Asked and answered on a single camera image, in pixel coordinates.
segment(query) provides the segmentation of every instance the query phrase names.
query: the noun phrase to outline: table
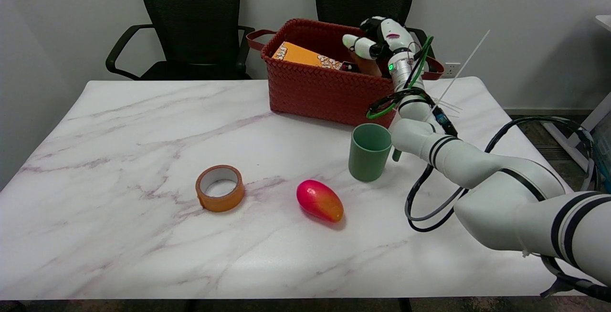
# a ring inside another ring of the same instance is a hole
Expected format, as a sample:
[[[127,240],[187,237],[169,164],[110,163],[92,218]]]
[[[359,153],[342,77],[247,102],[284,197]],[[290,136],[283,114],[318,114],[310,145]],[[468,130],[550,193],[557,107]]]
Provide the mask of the table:
[[[448,83],[425,85],[435,96]],[[480,148],[510,121],[475,77],[446,101],[463,108],[451,119]],[[425,168],[415,156],[358,182],[347,171],[351,127],[268,103],[265,80],[89,82],[0,193],[0,299],[535,295],[554,282],[538,258],[486,249],[455,217],[412,231],[403,205]],[[554,172],[517,128],[495,153]],[[194,190],[216,164],[238,168],[247,190],[222,214]],[[337,192],[345,222],[300,210],[305,179]],[[414,214],[455,188],[435,172]]]
[[[611,15],[597,15],[595,18],[596,23],[603,26],[605,29],[611,31]],[[605,98],[594,108],[594,110],[583,120],[581,126],[592,131],[596,125],[611,111],[611,93],[607,94]],[[543,123],[543,127],[549,132],[549,134],[556,139],[556,142],[573,158],[573,160],[583,169],[587,171],[588,160],[579,152],[576,147],[579,144],[579,138],[576,134],[571,134],[569,138],[566,138],[564,134],[556,128],[552,123]]]

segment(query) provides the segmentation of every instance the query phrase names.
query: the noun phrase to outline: red mango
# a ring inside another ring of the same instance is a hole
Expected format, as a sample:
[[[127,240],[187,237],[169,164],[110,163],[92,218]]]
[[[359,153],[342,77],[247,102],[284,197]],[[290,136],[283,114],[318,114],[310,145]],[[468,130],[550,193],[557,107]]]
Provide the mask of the red mango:
[[[297,187],[297,201],[301,208],[315,217],[332,223],[343,218],[343,205],[337,194],[321,182],[308,179]]]

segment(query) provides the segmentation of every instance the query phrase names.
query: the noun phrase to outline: white cable tie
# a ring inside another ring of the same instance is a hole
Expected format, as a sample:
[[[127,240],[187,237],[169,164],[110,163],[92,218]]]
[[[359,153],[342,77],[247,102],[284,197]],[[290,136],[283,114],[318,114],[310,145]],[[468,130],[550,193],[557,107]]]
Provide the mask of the white cable tie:
[[[463,70],[465,69],[465,67],[467,66],[467,64],[469,64],[469,61],[471,60],[471,58],[473,57],[473,55],[477,52],[477,50],[480,48],[480,46],[482,45],[482,43],[484,42],[484,40],[486,40],[486,37],[488,36],[488,34],[490,34],[490,30],[488,30],[486,32],[486,34],[484,34],[484,37],[482,38],[482,40],[480,40],[480,43],[475,47],[475,49],[473,50],[473,52],[471,53],[471,55],[469,55],[469,58],[467,58],[467,61],[464,62],[464,65],[460,68],[460,70],[458,70],[458,73],[456,74],[456,76],[454,76],[454,78],[452,79],[452,81],[450,82],[450,84],[448,85],[447,88],[445,88],[445,92],[443,92],[443,94],[441,94],[441,96],[439,96],[439,99],[437,101],[441,101],[441,99],[443,99],[443,97],[445,96],[445,93],[448,92],[448,90],[450,90],[450,88],[452,87],[452,84],[454,84],[454,81],[456,81],[456,79],[458,78],[458,76],[460,76],[460,74],[463,72]],[[426,117],[426,119],[430,118],[432,115],[432,112],[434,111],[434,109],[437,107],[437,105],[439,105],[439,102],[437,102],[435,104],[435,106],[431,109],[431,113]]]

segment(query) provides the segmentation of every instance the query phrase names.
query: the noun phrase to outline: orange tape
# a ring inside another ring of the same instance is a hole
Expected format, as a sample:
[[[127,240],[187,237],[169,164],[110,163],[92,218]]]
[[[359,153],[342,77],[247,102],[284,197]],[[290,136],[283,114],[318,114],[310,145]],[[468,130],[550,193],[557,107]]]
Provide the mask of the orange tape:
[[[231,193],[222,197],[209,197],[204,193],[212,183],[224,179],[235,182],[235,188]],[[244,198],[242,175],[232,166],[213,166],[199,175],[195,183],[195,191],[201,207],[212,212],[225,212],[237,206]]]

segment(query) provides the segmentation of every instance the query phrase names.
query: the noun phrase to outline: plastic cup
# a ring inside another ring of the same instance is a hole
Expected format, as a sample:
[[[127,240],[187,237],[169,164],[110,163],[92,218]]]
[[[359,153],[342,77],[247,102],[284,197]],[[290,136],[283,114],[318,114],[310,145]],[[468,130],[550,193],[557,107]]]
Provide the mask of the plastic cup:
[[[371,182],[384,171],[391,148],[390,132],[377,124],[358,125],[352,131],[348,170],[359,181]]]

